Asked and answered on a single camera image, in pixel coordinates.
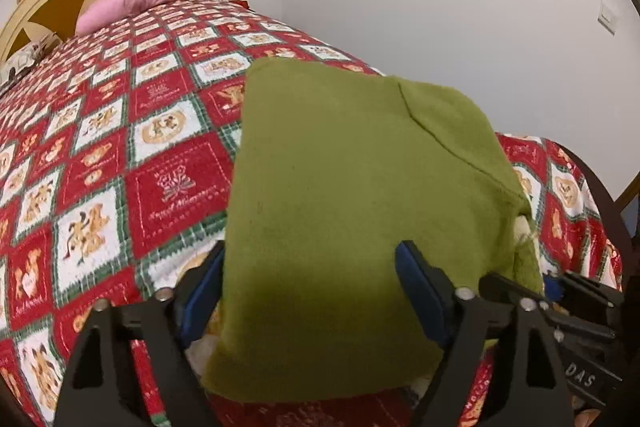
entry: bed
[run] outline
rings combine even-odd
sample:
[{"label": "bed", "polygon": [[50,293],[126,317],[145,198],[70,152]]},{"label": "bed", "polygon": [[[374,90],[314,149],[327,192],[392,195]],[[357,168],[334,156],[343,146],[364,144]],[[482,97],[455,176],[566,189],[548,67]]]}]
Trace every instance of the bed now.
[{"label": "bed", "polygon": [[[92,302],[131,303],[174,286],[223,237],[252,60],[381,74],[225,0],[178,0],[77,38],[92,1],[22,0],[0,34],[0,61],[47,32],[64,41],[0,99],[0,417],[15,425],[52,423]],[[550,140],[498,140],[532,204],[541,270],[620,287],[638,260],[596,176]],[[132,349],[147,408],[165,425],[145,348]],[[462,426],[478,418],[490,362],[488,352]],[[211,400],[225,425],[397,427],[424,384],[305,404]]]}]

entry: green cloth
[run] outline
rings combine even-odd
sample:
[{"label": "green cloth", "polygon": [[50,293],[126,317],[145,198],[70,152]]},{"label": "green cloth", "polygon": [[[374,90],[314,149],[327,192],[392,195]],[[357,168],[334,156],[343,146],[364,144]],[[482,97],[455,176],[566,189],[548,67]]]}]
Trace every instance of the green cloth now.
[{"label": "green cloth", "polygon": [[540,290],[530,206],[460,92],[267,58],[248,71],[228,207],[222,328],[203,384],[238,401],[354,396],[433,373],[394,269],[413,239],[456,286]]}]

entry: quilt square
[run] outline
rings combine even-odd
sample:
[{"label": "quilt square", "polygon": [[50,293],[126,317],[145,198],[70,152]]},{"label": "quilt square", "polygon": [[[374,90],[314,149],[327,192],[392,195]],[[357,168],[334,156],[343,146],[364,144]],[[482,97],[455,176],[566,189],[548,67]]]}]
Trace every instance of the quilt square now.
[{"label": "quilt square", "polygon": [[245,48],[249,48],[251,46],[263,46],[265,44],[277,44],[282,42],[279,38],[265,32],[232,35],[231,38]]},{"label": "quilt square", "polygon": [[247,48],[245,52],[251,55],[253,58],[258,59],[262,57],[283,57],[283,58],[297,58],[298,60],[316,61],[317,59],[312,55],[309,55],[299,49],[298,47],[287,44],[270,44],[268,46],[254,46]]},{"label": "quilt square", "polygon": [[89,68],[96,67],[98,63],[100,63],[100,55],[95,55],[94,57],[83,60],[82,62],[78,61],[74,64],[71,64],[69,65],[69,68],[72,70],[72,75],[76,75],[88,70]]},{"label": "quilt square", "polygon": [[251,20],[235,22],[235,23],[225,23],[225,24],[216,26],[216,28],[218,31],[220,31],[220,33],[224,35],[233,35],[233,34],[247,33],[247,32],[259,33],[264,29],[261,26],[258,26],[257,23]]},{"label": "quilt square", "polygon": [[136,121],[146,114],[175,102],[193,90],[189,72],[170,71],[154,80],[144,82],[129,97],[129,120]]},{"label": "quilt square", "polygon": [[194,78],[202,86],[209,86],[226,78],[238,76],[251,66],[251,61],[242,53],[229,53],[217,55],[205,62],[192,64]]},{"label": "quilt square", "polygon": [[572,223],[563,219],[563,216],[562,203],[548,194],[545,200],[545,217],[541,220],[540,239],[541,243],[552,248],[553,255],[550,255],[545,250],[541,251],[542,259],[540,263],[544,273],[551,272],[557,275],[559,269],[562,271],[574,269],[572,267],[574,254],[578,258],[581,257],[579,247],[574,248],[571,242],[573,231],[569,230],[568,227]]},{"label": "quilt square", "polygon": [[40,414],[36,412],[36,408],[31,400],[31,393],[24,386],[21,374],[20,362],[15,352],[14,342],[11,339],[0,341],[0,376],[2,376],[4,383],[15,396],[15,399],[20,404],[20,408],[27,414],[31,421],[38,427],[44,427],[42,418],[40,418]]},{"label": "quilt square", "polygon": [[127,73],[107,80],[89,91],[84,101],[82,113],[87,115],[95,112],[106,103],[113,102],[113,100],[125,94],[128,89],[129,75]]},{"label": "quilt square", "polygon": [[58,210],[97,190],[120,174],[126,165],[126,130],[111,133],[69,162],[59,191]]},{"label": "quilt square", "polygon": [[203,10],[197,10],[193,12],[194,15],[198,15],[203,18],[205,15],[220,15],[220,11],[214,8],[205,8]]},{"label": "quilt square", "polygon": [[143,257],[136,268],[142,298],[148,299],[160,288],[174,288],[188,270],[200,266],[216,243],[225,238],[225,222],[223,213],[207,216]]},{"label": "quilt square", "polygon": [[236,153],[240,149],[240,142],[242,140],[242,125],[240,122],[233,122],[218,127],[216,130],[218,137],[225,146],[226,151],[231,156],[233,161],[236,160]]},{"label": "quilt square", "polygon": [[18,118],[16,125],[20,127],[25,122],[27,122],[33,116],[33,113],[36,112],[36,109],[38,108],[39,104],[40,102],[34,102],[29,107],[27,107],[20,115],[20,118]]},{"label": "quilt square", "polygon": [[541,219],[545,211],[545,189],[539,179],[537,179],[529,168],[524,164],[514,164],[513,170],[520,181],[522,190],[531,205],[531,215],[540,226]]},{"label": "quilt square", "polygon": [[115,46],[112,46],[111,48],[106,49],[104,51],[103,57],[111,58],[111,57],[120,56],[128,52],[129,48],[130,48],[129,41],[120,42],[119,44],[116,44]]},{"label": "quilt square", "polygon": [[145,33],[149,33],[149,32],[150,32],[150,31],[152,31],[152,30],[157,30],[159,27],[160,27],[160,25],[159,25],[158,23],[150,24],[149,26],[144,26],[144,27],[142,27],[142,28],[137,28],[137,29],[134,31],[134,34],[135,34],[136,36],[144,35]]},{"label": "quilt square", "polygon": [[73,64],[77,64],[80,61],[80,58],[82,57],[82,55],[84,55],[82,53],[82,51],[78,51],[78,53],[75,53],[73,55],[69,55],[68,57],[66,57],[63,62],[62,65],[65,68],[68,68],[69,65],[73,65]]},{"label": "quilt square", "polygon": [[7,179],[4,182],[4,187],[2,188],[0,207],[5,206],[8,201],[11,201],[11,199],[22,190],[24,182],[27,179],[27,173],[29,172],[30,166],[31,156],[18,165],[11,174],[7,176]]},{"label": "quilt square", "polygon": [[133,17],[131,20],[134,22],[134,25],[138,25],[138,23],[141,23],[143,21],[146,21],[145,24],[148,24],[149,21],[147,19],[149,18],[151,18],[152,20],[155,20],[154,17],[148,11],[143,11],[142,13],[139,13],[138,15]]},{"label": "quilt square", "polygon": [[124,41],[128,41],[130,38],[131,38],[131,29],[124,28],[123,30],[118,31],[117,33],[114,33],[110,41],[113,44],[122,44]]},{"label": "quilt square", "polygon": [[153,6],[152,8],[149,9],[149,11],[160,15],[162,13],[171,12],[172,10],[175,10],[175,9],[177,8],[174,6],[174,3],[172,3],[170,6],[167,3],[164,3],[164,4],[159,4],[158,6]]},{"label": "quilt square", "polygon": [[54,314],[53,336],[65,360],[71,356],[76,338],[98,299],[108,299],[114,306],[140,301],[140,292],[134,282],[132,267],[126,267],[116,275],[95,285]]},{"label": "quilt square", "polygon": [[215,39],[212,41],[198,42],[187,48],[180,48],[180,57],[186,64],[201,62],[216,55],[229,54],[238,49],[228,39]]},{"label": "quilt square", "polygon": [[20,116],[20,114],[22,113],[22,111],[24,111],[26,107],[25,104],[21,104],[20,108],[15,108],[16,105],[14,105],[14,110],[12,110],[11,113],[9,113],[9,118],[6,121],[6,126],[9,128],[10,132],[15,132],[15,121],[17,120],[18,116]]},{"label": "quilt square", "polygon": [[567,216],[577,217],[584,211],[584,197],[570,172],[563,172],[551,163],[551,191],[556,195]]},{"label": "quilt square", "polygon": [[513,136],[500,135],[498,141],[512,163],[526,165],[535,177],[546,185],[547,155],[542,143],[523,140]]},{"label": "quilt square", "polygon": [[121,126],[126,120],[126,107],[124,97],[111,102],[98,109],[93,114],[86,116],[80,123],[74,154],[83,147],[99,140],[106,133]]},{"label": "quilt square", "polygon": [[49,115],[49,108],[51,106],[47,103],[41,110],[35,113],[29,120],[24,123],[23,131],[27,132],[34,124],[38,123],[45,116]]},{"label": "quilt square", "polygon": [[164,57],[156,58],[156,60],[136,69],[133,75],[134,85],[139,86],[143,82],[147,82],[156,76],[175,70],[179,65],[180,62],[178,61],[178,57],[173,53],[165,55]]},{"label": "quilt square", "polygon": [[61,307],[129,265],[122,181],[68,209],[54,225],[53,295]]},{"label": "quilt square", "polygon": [[47,127],[47,132],[44,135],[44,139],[48,140],[55,133],[63,130],[67,125],[74,123],[76,121],[76,118],[78,118],[81,107],[82,98],[78,98],[54,113],[51,117],[51,120],[49,121],[49,127]]},{"label": "quilt square", "polygon": [[138,20],[138,21],[134,20],[134,27],[135,28],[140,28],[142,26],[146,26],[146,25],[151,24],[151,23],[156,21],[156,18],[153,17],[152,15],[149,15],[148,13],[145,13],[144,15],[146,15],[145,18],[143,18],[141,20]]},{"label": "quilt square", "polygon": [[217,38],[219,35],[211,26],[204,28],[194,28],[178,37],[178,43],[183,47],[191,46],[196,42],[208,41]]},{"label": "quilt square", "polygon": [[129,19],[120,19],[119,21],[116,21],[113,24],[111,24],[111,32],[113,33],[116,31],[120,31],[122,28],[129,27],[129,26],[130,26]]},{"label": "quilt square", "polygon": [[15,199],[0,208],[0,249],[2,249],[0,251],[2,252],[10,249],[19,203],[20,201]]},{"label": "quilt square", "polygon": [[9,270],[7,270],[7,259],[6,255],[0,257],[0,339],[5,336],[9,329],[9,302],[7,301],[7,296],[9,295],[7,291],[7,288],[9,288]]},{"label": "quilt square", "polygon": [[558,166],[560,171],[571,172],[571,174],[574,175],[574,161],[558,144],[548,140],[546,142],[546,153],[549,159]]},{"label": "quilt square", "polygon": [[33,158],[33,168],[29,174],[29,182],[33,182],[59,165],[68,157],[71,143],[74,139],[74,129],[68,127],[63,132],[55,135],[43,143]]},{"label": "quilt square", "polygon": [[76,90],[73,90],[73,92],[68,92],[66,90],[57,91],[54,97],[47,99],[47,103],[50,105],[50,112],[55,114],[62,108],[70,105],[72,102],[83,100],[82,96],[86,91],[87,85],[88,83],[86,82],[80,84]]},{"label": "quilt square", "polygon": [[71,71],[72,70],[68,70],[63,74],[60,74],[60,76],[57,76],[56,78],[54,78],[49,84],[49,87],[47,87],[47,92],[51,92],[54,89],[56,89],[58,86],[65,84],[71,77]]},{"label": "quilt square", "polygon": [[130,171],[125,182],[134,256],[140,259],[180,230],[223,212],[231,172],[215,133],[181,143]]},{"label": "quilt square", "polygon": [[347,55],[344,55],[329,46],[301,44],[300,48],[312,55],[315,55],[320,60],[351,60]]},{"label": "quilt square", "polygon": [[167,29],[173,31],[173,30],[177,30],[178,28],[182,28],[187,24],[193,24],[195,22],[197,21],[193,17],[187,17],[186,19],[178,19],[177,21],[170,22],[166,27]]},{"label": "quilt square", "polygon": [[180,15],[184,15],[184,12],[176,10],[175,12],[164,13],[160,18],[162,19],[162,22],[168,22],[175,19],[176,17],[179,17]]},{"label": "quilt square", "polygon": [[130,129],[129,150],[138,164],[168,147],[209,129],[200,100],[186,96],[137,122]]},{"label": "quilt square", "polygon": [[[156,41],[156,39],[160,41],[158,42],[158,44],[153,44],[146,49],[142,49],[139,52],[136,52],[136,54],[131,57],[132,67],[139,68],[152,62],[153,60],[158,60],[158,58],[165,57],[175,51],[176,45],[174,41],[167,39],[166,34],[162,33],[156,35],[154,38],[149,40]],[[140,43],[140,45],[145,43],[148,43],[148,41],[143,41]]]},{"label": "quilt square", "polygon": [[53,311],[50,255],[51,231],[43,227],[10,256],[8,295],[14,331]]},{"label": "quilt square", "polygon": [[365,73],[365,74],[375,74],[380,75],[380,73],[378,73],[376,70],[369,68],[369,66],[367,66],[364,62],[348,62],[348,63],[344,63],[341,62],[340,64],[338,64],[339,68],[342,68],[343,70],[347,70],[347,71],[353,71],[354,73]]},{"label": "quilt square", "polygon": [[0,180],[4,178],[11,168],[11,163],[14,160],[15,154],[15,142],[6,144],[0,150]]},{"label": "quilt square", "polygon": [[324,44],[324,42],[319,41],[309,35],[298,32],[282,32],[278,33],[278,36],[283,40],[287,41],[290,44]]},{"label": "quilt square", "polygon": [[25,190],[15,225],[14,245],[52,214],[61,172],[59,167]]},{"label": "quilt square", "polygon": [[117,74],[123,73],[127,71],[127,59],[123,58],[113,64],[110,64],[102,71],[94,74],[94,77],[91,79],[91,86],[99,86],[101,83],[109,80],[110,78],[116,76]]},{"label": "quilt square", "polygon": [[20,331],[15,347],[34,403],[47,425],[51,425],[64,377],[64,365],[51,337],[51,318]]},{"label": "quilt square", "polygon": [[136,54],[139,54],[140,52],[148,50],[149,48],[153,48],[166,41],[167,41],[167,36],[166,34],[162,33],[151,39],[147,39],[146,41],[140,42],[140,44],[136,46]]},{"label": "quilt square", "polygon": [[94,72],[95,72],[95,66],[91,66],[90,68],[83,69],[78,74],[75,74],[69,81],[67,90],[71,90],[79,86],[84,81],[94,76]]},{"label": "quilt square", "polygon": [[271,21],[271,22],[261,22],[260,26],[262,26],[265,30],[270,32],[288,32],[295,33],[295,29],[290,28],[289,26],[285,26],[282,23]]},{"label": "quilt square", "polygon": [[102,53],[103,49],[104,49],[104,46],[102,44],[94,46],[89,51],[87,51],[82,57],[80,57],[80,61],[84,62],[88,58],[95,57],[95,55]]},{"label": "quilt square", "polygon": [[243,19],[254,19],[254,20],[262,20],[263,17],[261,15],[258,15],[257,13],[253,13],[250,12],[249,10],[246,11],[238,11],[241,8],[238,6],[230,6],[228,8],[228,15],[231,17],[242,17]]},{"label": "quilt square", "polygon": [[582,178],[578,183],[580,183],[580,193],[582,194],[582,199],[584,200],[585,211],[588,214],[591,214],[591,216],[600,219],[600,210],[598,209],[598,206],[593,199],[593,195],[591,194],[589,185],[587,185],[586,179]]},{"label": "quilt square", "polygon": [[214,26],[222,26],[223,24],[241,24],[244,21],[239,19],[238,17],[217,17],[215,19],[209,20],[209,24]]},{"label": "quilt square", "polygon": [[244,76],[223,80],[200,93],[211,121],[218,127],[240,120]]}]

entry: light switch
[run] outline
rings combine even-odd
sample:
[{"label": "light switch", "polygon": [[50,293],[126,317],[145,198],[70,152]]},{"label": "light switch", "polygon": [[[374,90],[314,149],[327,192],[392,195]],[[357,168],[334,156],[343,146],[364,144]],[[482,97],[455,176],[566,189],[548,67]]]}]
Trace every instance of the light switch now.
[{"label": "light switch", "polygon": [[600,3],[600,15],[598,15],[598,22],[609,30],[611,35],[616,34],[616,29],[618,28],[618,15],[613,11],[611,6],[608,6],[604,1],[601,1]]}]

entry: pink pillow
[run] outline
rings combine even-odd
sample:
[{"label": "pink pillow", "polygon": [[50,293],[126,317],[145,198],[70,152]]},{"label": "pink pillow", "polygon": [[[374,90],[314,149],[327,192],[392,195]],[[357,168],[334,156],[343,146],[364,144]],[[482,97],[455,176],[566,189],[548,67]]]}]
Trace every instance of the pink pillow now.
[{"label": "pink pillow", "polygon": [[97,0],[78,17],[76,35],[85,36],[109,24],[175,0]]}]

